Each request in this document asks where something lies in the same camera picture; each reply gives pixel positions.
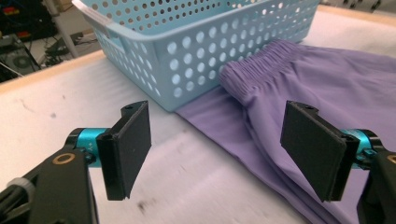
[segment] purple garment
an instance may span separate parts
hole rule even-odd
[[[341,202],[321,203],[279,143],[285,105],[287,100],[312,105],[335,127],[370,129],[394,150],[396,60],[279,40],[244,61],[228,63],[220,81],[241,105],[217,88],[177,113],[311,222],[358,223],[356,204],[367,172],[351,172]]]

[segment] crumpled fabric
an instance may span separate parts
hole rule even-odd
[[[177,113],[312,223],[359,223],[356,206],[368,172],[352,170],[342,201],[322,203],[280,145],[286,101],[316,107],[336,128],[369,129],[394,151],[396,59],[277,40],[227,63],[219,78],[222,87]]]

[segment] white cable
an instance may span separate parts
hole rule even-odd
[[[35,186],[32,184],[32,182],[30,182],[30,180],[23,177],[17,177],[9,181],[7,187],[11,185],[15,185],[25,189],[27,193],[28,202],[31,203],[33,201],[33,198],[35,197]]]
[[[5,64],[3,64],[3,63],[0,63],[1,65],[3,65],[6,69],[8,69],[9,71],[11,71],[11,72],[13,72],[13,73],[15,73],[15,74],[17,74],[19,77],[23,77],[23,75],[21,74],[21,73],[19,73],[19,72],[17,72],[17,71],[14,71],[14,70],[12,70],[10,67],[8,67],[8,66],[6,66]]]

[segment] purple towel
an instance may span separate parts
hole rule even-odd
[[[177,113],[313,223],[358,223],[356,204],[367,172],[351,172],[341,202],[321,203],[279,143],[285,104],[312,105],[339,129],[370,129],[394,150],[396,60],[279,40],[244,61],[228,63],[220,81],[238,102],[217,88]]]

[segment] laundry basket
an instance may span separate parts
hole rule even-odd
[[[74,0],[107,58],[168,111],[219,85],[229,61],[306,37],[318,0]]]

